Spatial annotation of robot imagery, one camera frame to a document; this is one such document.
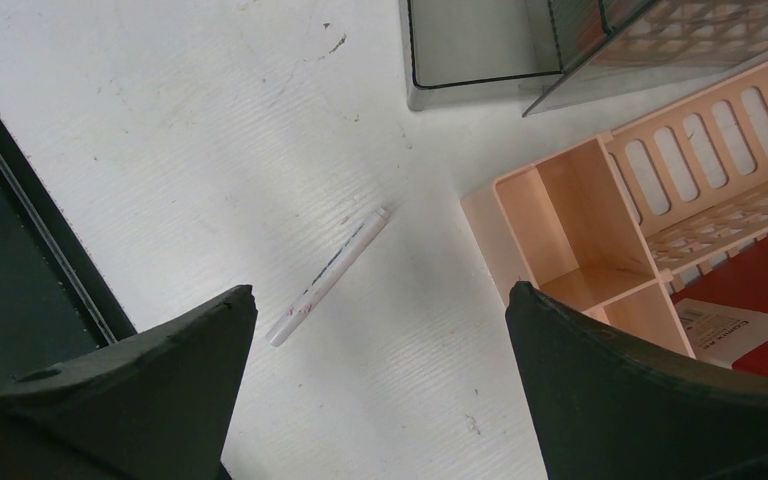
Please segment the clear grey drawer box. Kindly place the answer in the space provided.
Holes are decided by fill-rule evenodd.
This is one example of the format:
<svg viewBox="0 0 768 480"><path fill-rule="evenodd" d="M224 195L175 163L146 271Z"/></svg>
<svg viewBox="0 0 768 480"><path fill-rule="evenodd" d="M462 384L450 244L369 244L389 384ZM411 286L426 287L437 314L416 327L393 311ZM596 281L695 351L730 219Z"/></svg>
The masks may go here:
<svg viewBox="0 0 768 480"><path fill-rule="evenodd" d="M413 111L522 98L536 114L768 53L768 1L403 1Z"/></svg>

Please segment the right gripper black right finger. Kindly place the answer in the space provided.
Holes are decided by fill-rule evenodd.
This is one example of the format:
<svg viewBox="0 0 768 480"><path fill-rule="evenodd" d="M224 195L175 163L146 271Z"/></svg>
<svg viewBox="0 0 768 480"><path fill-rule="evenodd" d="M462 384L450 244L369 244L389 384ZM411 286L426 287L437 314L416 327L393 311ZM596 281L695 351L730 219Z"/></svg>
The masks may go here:
<svg viewBox="0 0 768 480"><path fill-rule="evenodd" d="M507 329L552 479L768 479L768 377L677 354L526 281Z"/></svg>

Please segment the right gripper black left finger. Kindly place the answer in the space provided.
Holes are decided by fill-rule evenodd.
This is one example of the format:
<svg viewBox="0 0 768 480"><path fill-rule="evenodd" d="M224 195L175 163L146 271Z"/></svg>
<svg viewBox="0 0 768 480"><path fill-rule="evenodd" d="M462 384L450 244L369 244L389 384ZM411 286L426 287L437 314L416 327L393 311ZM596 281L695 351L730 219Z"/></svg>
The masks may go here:
<svg viewBox="0 0 768 480"><path fill-rule="evenodd" d="M0 383L0 479L221 479L253 341L235 286L159 326Z"/></svg>

